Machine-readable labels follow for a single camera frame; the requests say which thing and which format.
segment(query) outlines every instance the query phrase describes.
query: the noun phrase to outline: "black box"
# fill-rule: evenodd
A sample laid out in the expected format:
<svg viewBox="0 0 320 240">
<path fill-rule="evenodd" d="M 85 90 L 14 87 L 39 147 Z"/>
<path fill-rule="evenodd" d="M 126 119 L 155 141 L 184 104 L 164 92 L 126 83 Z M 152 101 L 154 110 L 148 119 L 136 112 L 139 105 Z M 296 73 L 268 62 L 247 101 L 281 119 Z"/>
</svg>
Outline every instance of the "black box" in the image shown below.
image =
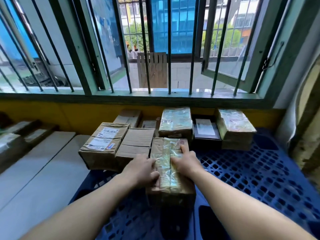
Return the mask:
<svg viewBox="0 0 320 240">
<path fill-rule="evenodd" d="M 222 140 L 216 125 L 214 115 L 192 115 L 194 140 L 192 149 L 220 150 Z"/>
</svg>

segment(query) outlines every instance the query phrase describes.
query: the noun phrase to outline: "tiled floor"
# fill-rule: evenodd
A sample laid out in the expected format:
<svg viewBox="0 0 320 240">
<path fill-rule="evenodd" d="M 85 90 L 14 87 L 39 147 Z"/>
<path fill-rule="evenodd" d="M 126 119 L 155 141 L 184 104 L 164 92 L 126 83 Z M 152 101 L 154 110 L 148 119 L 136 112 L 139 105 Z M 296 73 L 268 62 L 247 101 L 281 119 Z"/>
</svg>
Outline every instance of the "tiled floor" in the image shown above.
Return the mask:
<svg viewBox="0 0 320 240">
<path fill-rule="evenodd" d="M 214 69 L 216 63 L 209 64 Z M 219 70 L 226 74 L 238 76 L 241 62 L 221 62 Z M 245 77 L 248 65 L 246 64 L 242 77 Z M 191 63 L 171 64 L 171 88 L 189 88 Z M 130 81 L 132 88 L 139 88 L 138 68 L 136 63 L 130 63 Z M 213 79 L 201 74 L 201 63 L 194 64 L 193 89 L 211 89 Z M 128 88 L 127 76 L 124 76 L 113 84 L 114 88 Z M 216 89 L 232 89 L 233 87 L 217 80 Z"/>
</svg>

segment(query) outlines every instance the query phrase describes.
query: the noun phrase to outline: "blue plastic pallet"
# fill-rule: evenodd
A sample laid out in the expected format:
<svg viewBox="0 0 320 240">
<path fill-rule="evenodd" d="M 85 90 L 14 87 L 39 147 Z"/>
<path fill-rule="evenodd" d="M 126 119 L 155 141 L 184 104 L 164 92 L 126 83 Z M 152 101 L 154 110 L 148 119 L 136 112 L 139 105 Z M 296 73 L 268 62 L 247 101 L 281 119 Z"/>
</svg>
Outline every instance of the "blue plastic pallet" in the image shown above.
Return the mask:
<svg viewBox="0 0 320 240">
<path fill-rule="evenodd" d="M 309 232 L 320 228 L 320 196 L 267 130 L 258 129 L 247 152 L 195 152 L 203 167 L 220 180 L 280 211 Z M 90 171 L 71 202 L 114 175 Z M 204 196 L 198 189 L 196 192 L 194 211 L 188 212 L 179 207 L 149 208 L 144 189 L 135 190 L 114 211 L 97 239 L 206 240 L 212 238 L 210 234 L 229 239 Z"/>
</svg>

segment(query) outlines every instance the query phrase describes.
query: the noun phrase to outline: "wooden pallet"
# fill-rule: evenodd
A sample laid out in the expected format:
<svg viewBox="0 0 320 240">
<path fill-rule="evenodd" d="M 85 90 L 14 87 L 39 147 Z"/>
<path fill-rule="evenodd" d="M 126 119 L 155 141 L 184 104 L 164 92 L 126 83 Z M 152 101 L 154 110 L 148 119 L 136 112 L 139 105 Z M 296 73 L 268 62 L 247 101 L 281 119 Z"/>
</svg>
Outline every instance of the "wooden pallet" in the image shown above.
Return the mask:
<svg viewBox="0 0 320 240">
<path fill-rule="evenodd" d="M 151 52 L 147 54 L 150 88 L 167 88 L 168 75 L 167 75 L 167 55 L 165 52 Z M 143 52 L 138 53 L 138 77 L 139 87 L 148 88 L 146 62 Z"/>
</svg>

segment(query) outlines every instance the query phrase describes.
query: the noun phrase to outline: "tree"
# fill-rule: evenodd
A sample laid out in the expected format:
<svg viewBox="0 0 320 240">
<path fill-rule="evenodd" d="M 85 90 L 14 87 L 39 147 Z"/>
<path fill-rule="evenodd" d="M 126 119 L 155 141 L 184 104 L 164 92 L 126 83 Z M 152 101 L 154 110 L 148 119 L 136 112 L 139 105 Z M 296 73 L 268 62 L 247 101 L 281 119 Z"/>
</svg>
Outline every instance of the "tree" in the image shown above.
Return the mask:
<svg viewBox="0 0 320 240">
<path fill-rule="evenodd" d="M 139 51 L 143 52 L 144 49 L 143 49 L 143 39 L 142 39 L 142 26 L 140 23 L 136 23 L 136 26 L 133 24 L 130 24 L 129 28 L 130 28 L 130 33 L 131 34 L 135 34 L 135 33 L 140 33 L 138 35 L 132 35 L 131 36 L 131 40 L 130 40 L 130 36 L 129 35 L 124 35 L 124 39 L 125 39 L 125 42 L 128 46 L 128 49 L 129 50 L 132 50 L 134 51 L 134 47 L 136 49 L 138 49 L 139 47 Z M 145 31 L 146 31 L 146 49 L 149 50 L 149 37 L 148 37 L 148 25 L 147 25 L 147 22 L 144 23 L 144 28 L 145 28 Z M 128 27 L 125 27 L 125 32 L 128 33 Z"/>
<path fill-rule="evenodd" d="M 215 48 L 219 48 L 220 46 L 220 41 L 221 41 L 221 36 L 222 36 L 222 28 L 223 24 L 219 24 L 219 28 L 221 30 L 218 31 L 218 36 L 217 36 L 217 29 L 218 29 L 218 24 L 215 24 L 213 27 L 215 30 L 213 31 L 212 34 L 212 41 L 211 41 L 211 49 L 214 50 Z M 206 39 L 206 32 L 203 31 L 202 34 L 202 46 L 205 45 L 205 39 Z M 230 44 L 231 47 L 237 47 L 241 39 L 241 32 L 238 29 L 233 29 L 233 26 L 231 24 L 228 24 L 227 30 L 226 30 L 226 35 L 224 37 L 224 42 L 223 42 L 223 48 L 229 48 Z"/>
</svg>

